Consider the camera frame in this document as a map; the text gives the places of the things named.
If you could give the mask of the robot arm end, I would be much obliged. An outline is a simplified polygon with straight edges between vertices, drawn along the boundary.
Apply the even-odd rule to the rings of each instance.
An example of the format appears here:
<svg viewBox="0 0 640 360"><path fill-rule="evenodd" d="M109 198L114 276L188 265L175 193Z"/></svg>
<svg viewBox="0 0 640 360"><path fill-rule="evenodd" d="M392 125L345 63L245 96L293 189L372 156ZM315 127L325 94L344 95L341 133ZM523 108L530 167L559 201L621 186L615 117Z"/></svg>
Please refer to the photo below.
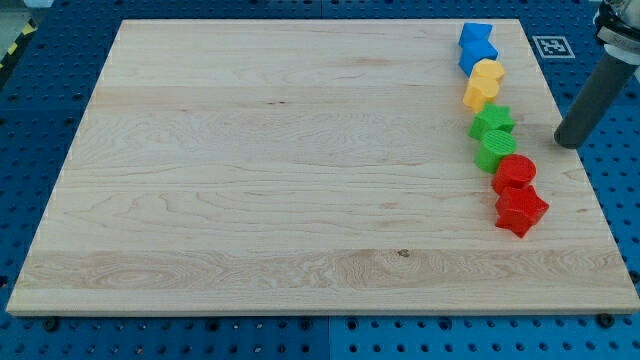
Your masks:
<svg viewBox="0 0 640 360"><path fill-rule="evenodd" d="M615 57L635 70L639 80L639 1L603 0L593 16L595 39L607 55Z"/></svg>

